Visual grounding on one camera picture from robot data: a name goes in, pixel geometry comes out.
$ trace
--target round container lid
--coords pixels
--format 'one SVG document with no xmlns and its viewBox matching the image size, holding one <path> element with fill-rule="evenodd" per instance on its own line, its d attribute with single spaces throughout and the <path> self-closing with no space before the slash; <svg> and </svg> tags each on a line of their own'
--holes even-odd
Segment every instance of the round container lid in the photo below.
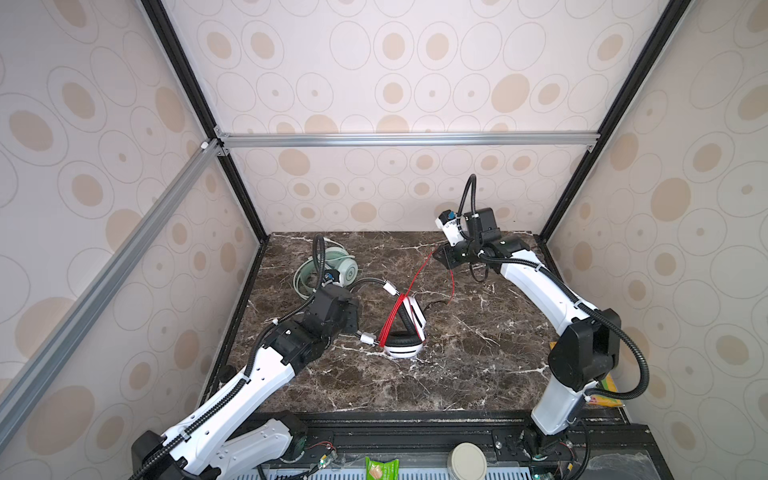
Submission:
<svg viewBox="0 0 768 480">
<path fill-rule="evenodd" d="M 485 455 L 472 443 L 462 443 L 453 449 L 450 466 L 458 480 L 482 480 L 488 472 Z"/>
</svg>

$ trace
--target green snack package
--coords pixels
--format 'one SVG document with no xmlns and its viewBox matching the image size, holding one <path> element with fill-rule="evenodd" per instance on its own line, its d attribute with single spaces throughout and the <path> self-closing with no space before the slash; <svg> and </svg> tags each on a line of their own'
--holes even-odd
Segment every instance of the green snack package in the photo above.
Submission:
<svg viewBox="0 0 768 480">
<path fill-rule="evenodd" d="M 366 480 L 397 480 L 397 471 L 400 468 L 400 461 L 395 459 L 391 462 L 374 462 L 366 457 Z"/>
</svg>

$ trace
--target brown marble surface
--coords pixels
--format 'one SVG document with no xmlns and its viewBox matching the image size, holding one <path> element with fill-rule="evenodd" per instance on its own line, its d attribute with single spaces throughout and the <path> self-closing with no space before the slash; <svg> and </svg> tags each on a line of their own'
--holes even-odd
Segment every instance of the brown marble surface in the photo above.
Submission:
<svg viewBox="0 0 768 480">
<path fill-rule="evenodd" d="M 522 236 L 535 245 L 530 235 Z M 229 363 L 238 369 L 264 324 L 300 305 L 291 282 L 293 272 L 311 254 L 312 237 L 273 233 L 230 354 Z M 333 232 L 326 237 L 356 256 L 358 278 L 383 277 L 401 291 L 426 255 L 445 239 L 440 232 Z M 431 260 L 416 280 L 412 292 L 427 320 L 427 343 L 417 357 L 391 359 L 379 347 L 340 336 L 260 410 L 532 409 L 547 384 L 548 343 L 557 334 L 512 283 L 493 271 L 488 281 L 476 283 L 468 268 L 454 270 L 455 295 L 449 305 L 429 305 L 447 300 L 451 293 L 450 276 L 437 260 Z M 376 285 L 358 292 L 360 328 L 378 333 L 393 297 Z"/>
</svg>

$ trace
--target wallpaper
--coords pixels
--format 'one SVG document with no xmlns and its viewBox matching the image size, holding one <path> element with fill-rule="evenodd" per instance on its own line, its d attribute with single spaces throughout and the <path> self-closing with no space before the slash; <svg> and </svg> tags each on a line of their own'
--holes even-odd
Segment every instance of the wallpaper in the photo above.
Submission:
<svg viewBox="0 0 768 480">
<path fill-rule="evenodd" d="M 257 242 L 208 167 L 0 455 L 0 479 L 128 477 L 131 443 L 197 407 Z"/>
<path fill-rule="evenodd" d="M 666 0 L 165 0 L 224 131 L 589 130 Z"/>
<path fill-rule="evenodd" d="M 198 150 L 128 0 L 0 2 L 0 393 Z"/>
<path fill-rule="evenodd" d="M 424 231 L 467 177 L 503 230 L 541 231 L 584 145 L 232 150 L 267 231 Z M 465 205 L 469 211 L 469 199 Z"/>
<path fill-rule="evenodd" d="M 766 127 L 768 1 L 698 2 L 550 243 L 645 352 L 629 413 L 678 480 L 768 472 Z"/>
</svg>

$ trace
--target red wire bundle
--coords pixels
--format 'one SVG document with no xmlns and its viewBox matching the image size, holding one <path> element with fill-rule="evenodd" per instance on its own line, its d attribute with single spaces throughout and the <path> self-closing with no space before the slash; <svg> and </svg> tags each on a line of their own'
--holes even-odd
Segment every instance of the red wire bundle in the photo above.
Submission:
<svg viewBox="0 0 768 480">
<path fill-rule="evenodd" d="M 429 262 L 429 259 L 432 258 L 432 254 L 436 252 L 437 250 L 433 250 L 432 252 L 427 255 L 426 259 L 424 260 L 424 263 L 419 267 L 419 270 L 416 271 L 416 275 L 413 276 L 413 280 L 411 280 L 411 284 L 408 285 L 408 291 L 406 291 L 405 294 L 400 294 L 397 297 L 397 301 L 395 302 L 395 306 L 392 308 L 392 311 L 389 312 L 389 317 L 387 318 L 386 322 L 384 323 L 384 327 L 382 327 L 381 333 L 379 333 L 379 345 L 384 348 L 384 345 L 386 345 L 386 340 L 389 337 L 389 330 L 392 328 L 392 323 L 395 321 L 395 317 L 397 316 L 397 310 L 402 305 L 402 301 L 411 293 L 411 288 L 413 288 L 413 283 L 416 281 L 416 277 L 419 276 L 419 274 L 422 272 L 426 264 Z M 448 270 L 451 273 L 451 298 L 448 299 L 448 303 L 451 303 L 451 300 L 453 300 L 453 293 L 455 290 L 455 285 L 453 282 L 453 270 Z"/>
</svg>

